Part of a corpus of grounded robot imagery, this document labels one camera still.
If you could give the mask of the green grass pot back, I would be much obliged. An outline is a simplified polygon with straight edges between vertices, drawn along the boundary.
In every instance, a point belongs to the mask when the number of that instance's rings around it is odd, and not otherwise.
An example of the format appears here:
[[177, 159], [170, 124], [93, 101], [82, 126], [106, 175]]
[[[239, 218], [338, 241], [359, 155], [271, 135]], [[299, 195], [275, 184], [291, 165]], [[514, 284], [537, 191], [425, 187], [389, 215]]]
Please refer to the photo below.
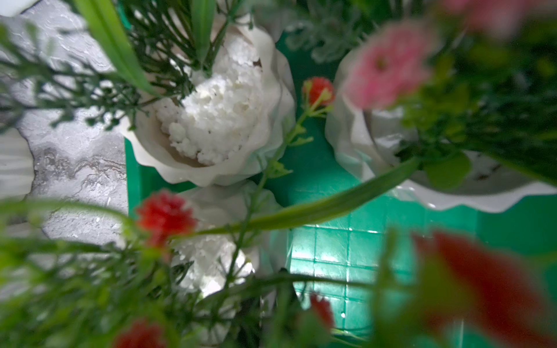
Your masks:
[[335, 323], [322, 277], [286, 269], [290, 231], [345, 215], [402, 183], [409, 159], [347, 191], [281, 208], [258, 183], [158, 191], [124, 241], [46, 239], [1, 229], [3, 347], [320, 347]]

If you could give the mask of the pink flower pot front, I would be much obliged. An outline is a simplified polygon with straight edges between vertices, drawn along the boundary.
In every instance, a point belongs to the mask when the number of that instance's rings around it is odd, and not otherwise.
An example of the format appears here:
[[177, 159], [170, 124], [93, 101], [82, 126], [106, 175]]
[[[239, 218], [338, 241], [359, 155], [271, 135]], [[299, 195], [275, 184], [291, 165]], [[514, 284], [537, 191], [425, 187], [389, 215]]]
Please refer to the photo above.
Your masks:
[[1, 27], [1, 129], [40, 111], [52, 127], [86, 111], [120, 129], [166, 181], [229, 185], [277, 160], [282, 137], [278, 50], [253, 1], [70, 1], [110, 61], [52, 62], [54, 39], [26, 23], [22, 45]]

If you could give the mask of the green plant pot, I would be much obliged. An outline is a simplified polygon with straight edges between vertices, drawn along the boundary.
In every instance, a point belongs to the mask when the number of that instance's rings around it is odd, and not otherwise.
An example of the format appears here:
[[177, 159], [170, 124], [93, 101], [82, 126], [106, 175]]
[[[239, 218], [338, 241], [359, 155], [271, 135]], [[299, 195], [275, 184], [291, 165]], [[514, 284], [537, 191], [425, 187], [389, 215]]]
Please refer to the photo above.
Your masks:
[[435, 210], [556, 192], [555, 1], [357, 1], [325, 136], [360, 181]]

